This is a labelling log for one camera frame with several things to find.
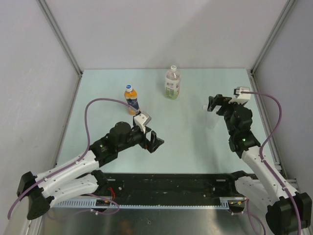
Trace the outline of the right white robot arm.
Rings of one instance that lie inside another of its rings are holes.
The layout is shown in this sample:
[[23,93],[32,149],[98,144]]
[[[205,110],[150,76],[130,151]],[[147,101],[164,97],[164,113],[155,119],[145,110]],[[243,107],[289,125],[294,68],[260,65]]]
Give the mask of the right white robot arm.
[[263,146],[254,136],[252,111],[245,107],[250,92],[243,92],[235,98],[221,94],[208,98],[207,110],[224,118],[229,134],[230,150],[253,171],[259,183],[249,176],[239,176],[225,184],[230,196],[244,195],[260,210],[265,212],[268,227],[275,235],[288,235],[311,225],[312,199],[307,193],[300,193],[268,161]]

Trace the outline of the orange milk tea bottle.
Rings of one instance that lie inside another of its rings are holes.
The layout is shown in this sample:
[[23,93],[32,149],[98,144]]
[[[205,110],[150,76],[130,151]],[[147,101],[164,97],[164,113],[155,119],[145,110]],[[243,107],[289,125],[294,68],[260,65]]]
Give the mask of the orange milk tea bottle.
[[140,110],[140,107],[139,107],[138,100],[137,100],[137,92],[132,87],[132,85],[126,86],[124,97],[126,99],[127,104],[129,105],[130,115],[136,115],[137,112]]

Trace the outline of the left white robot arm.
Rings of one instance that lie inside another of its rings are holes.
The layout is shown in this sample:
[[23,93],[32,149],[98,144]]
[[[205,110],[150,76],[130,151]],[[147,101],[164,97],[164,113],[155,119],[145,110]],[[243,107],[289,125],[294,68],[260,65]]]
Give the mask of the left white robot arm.
[[151,128],[142,131],[137,125],[118,122],[82,155],[49,171],[37,175],[29,171],[21,177],[17,196],[29,200],[26,218],[36,219],[57,203],[79,195],[104,195],[109,190],[109,183],[100,167],[130,147],[139,145],[153,153],[162,144],[164,140],[158,138]]

